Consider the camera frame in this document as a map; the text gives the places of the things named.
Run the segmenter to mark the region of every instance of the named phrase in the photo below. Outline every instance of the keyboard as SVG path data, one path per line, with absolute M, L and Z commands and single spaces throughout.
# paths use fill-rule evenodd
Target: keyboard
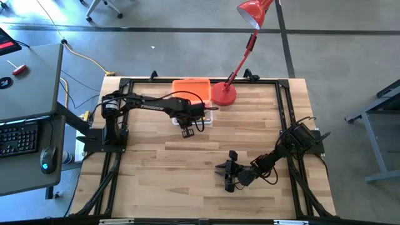
M 0 158 L 35 153 L 37 137 L 37 121 L 0 126 Z

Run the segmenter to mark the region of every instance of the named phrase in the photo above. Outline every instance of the concrete floor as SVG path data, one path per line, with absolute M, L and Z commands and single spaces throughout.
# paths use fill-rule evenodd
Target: concrete floor
M 124 0 L 115 1 L 124 13 L 100 4 L 94 24 L 86 22 L 87 5 L 78 0 L 40 0 L 57 24 L 104 28 L 229 28 L 247 29 L 236 12 L 241 0 Z M 35 1 L 10 0 L 0 13 L 1 27 L 15 39 L 32 46 L 58 43 L 56 31 L 15 29 L 11 25 L 48 25 L 49 19 Z M 287 29 L 399 30 L 399 1 L 394 0 L 281 0 Z M 264 27 L 278 29 L 275 6 Z M 62 31 L 73 48 L 95 58 L 119 76 L 227 76 L 240 61 L 249 37 L 233 32 L 85 32 Z M 297 78 L 305 78 L 320 130 L 331 131 L 324 141 L 329 180 L 337 215 L 346 219 L 398 224 L 400 180 L 366 184 L 364 176 L 379 171 L 361 122 L 348 125 L 343 118 L 371 101 L 379 90 L 399 78 L 400 36 L 289 35 Z M 94 64 L 64 52 L 62 68 L 94 89 L 104 73 Z M 287 78 L 280 34 L 260 34 L 243 68 L 267 78 Z M 69 77 L 77 104 L 97 94 Z M 64 102 L 64 93 L 59 93 Z M 76 114 L 92 110 L 89 101 Z M 63 216 L 73 195 L 79 170 L 62 172 L 55 187 L 63 194 L 44 200 L 44 189 L 0 197 L 0 221 Z

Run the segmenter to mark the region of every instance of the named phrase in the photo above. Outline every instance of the computer mouse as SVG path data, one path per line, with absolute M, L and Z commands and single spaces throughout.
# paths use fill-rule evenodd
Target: computer mouse
M 57 167 L 57 148 L 45 147 L 40 153 L 40 168 L 44 174 L 51 174 Z

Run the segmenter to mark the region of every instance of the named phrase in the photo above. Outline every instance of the wooden tabletop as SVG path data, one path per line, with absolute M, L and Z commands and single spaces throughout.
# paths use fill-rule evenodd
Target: wooden tabletop
M 118 90 L 119 80 L 120 77 L 105 77 L 101 96 Z M 296 119 L 313 116 L 305 80 L 290 79 L 289 83 Z M 122 155 L 113 217 L 296 217 L 286 160 L 276 164 L 279 181 L 275 186 L 257 179 L 242 191 L 229 193 L 224 190 L 224 179 L 214 173 L 214 166 L 228 159 L 229 150 L 237 151 L 238 163 L 244 165 L 260 154 L 271 152 L 281 130 L 273 85 L 235 84 L 235 87 L 235 103 L 214 111 L 213 123 L 204 132 L 195 130 L 196 135 L 187 139 L 182 138 L 181 129 L 163 112 L 140 109 L 129 112 L 129 140 Z M 135 84 L 133 91 L 162 96 L 171 92 L 171 84 Z M 313 121 L 306 124 L 310 129 L 315 128 Z M 104 119 L 98 111 L 94 127 L 103 126 Z M 80 210 L 99 186 L 103 160 L 104 154 L 99 152 L 83 163 L 72 213 Z M 335 214 L 324 165 L 313 155 L 306 155 L 304 162 L 311 190 Z M 273 173 L 269 180 L 275 181 Z M 102 209 L 108 192 L 107 188 Z M 306 212 L 303 192 L 299 195 Z

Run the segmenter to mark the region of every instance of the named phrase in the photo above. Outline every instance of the orange lid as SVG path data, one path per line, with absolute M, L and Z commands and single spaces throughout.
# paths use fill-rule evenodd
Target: orange lid
M 172 82 L 172 91 L 190 91 L 197 94 L 203 101 L 210 101 L 211 99 L 211 84 L 210 80 L 206 78 L 175 80 Z M 195 95 L 185 92 L 176 93 L 173 96 L 190 101 L 200 101 Z

